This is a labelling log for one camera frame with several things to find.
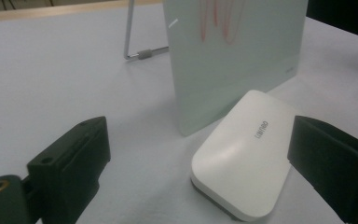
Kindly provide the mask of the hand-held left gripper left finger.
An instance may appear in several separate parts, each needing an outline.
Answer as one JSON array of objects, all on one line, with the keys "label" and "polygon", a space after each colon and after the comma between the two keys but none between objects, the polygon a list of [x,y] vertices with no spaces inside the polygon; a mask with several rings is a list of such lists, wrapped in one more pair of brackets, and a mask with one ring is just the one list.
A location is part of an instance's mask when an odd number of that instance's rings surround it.
[{"label": "hand-held left gripper left finger", "polygon": [[42,198],[44,224],[75,224],[99,189],[110,162],[107,122],[80,122],[28,164],[31,186]]}]

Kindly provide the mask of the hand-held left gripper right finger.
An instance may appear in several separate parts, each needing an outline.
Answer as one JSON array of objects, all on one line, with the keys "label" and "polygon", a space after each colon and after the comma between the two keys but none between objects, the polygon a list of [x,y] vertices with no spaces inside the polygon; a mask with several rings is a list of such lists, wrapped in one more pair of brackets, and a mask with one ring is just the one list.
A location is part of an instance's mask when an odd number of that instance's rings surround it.
[{"label": "hand-held left gripper right finger", "polygon": [[287,158],[344,223],[358,224],[357,138],[297,116]]}]

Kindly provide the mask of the white whiteboard eraser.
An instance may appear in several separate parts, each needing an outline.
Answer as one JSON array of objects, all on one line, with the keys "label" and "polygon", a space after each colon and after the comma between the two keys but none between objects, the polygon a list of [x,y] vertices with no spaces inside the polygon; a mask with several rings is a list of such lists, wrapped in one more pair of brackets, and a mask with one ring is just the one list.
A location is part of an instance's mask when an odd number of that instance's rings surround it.
[{"label": "white whiteboard eraser", "polygon": [[290,169],[287,153],[298,114],[264,92],[248,91],[193,156],[192,183],[242,221],[267,216]]}]

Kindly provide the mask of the frosted glass desktop whiteboard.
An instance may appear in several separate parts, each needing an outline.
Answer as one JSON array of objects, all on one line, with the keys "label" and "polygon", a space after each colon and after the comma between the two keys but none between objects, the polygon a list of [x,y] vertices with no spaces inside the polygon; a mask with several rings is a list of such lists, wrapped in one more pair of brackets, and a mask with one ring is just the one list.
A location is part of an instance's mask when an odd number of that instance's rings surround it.
[{"label": "frosted glass desktop whiteboard", "polygon": [[296,74],[309,0],[163,0],[179,130]]}]

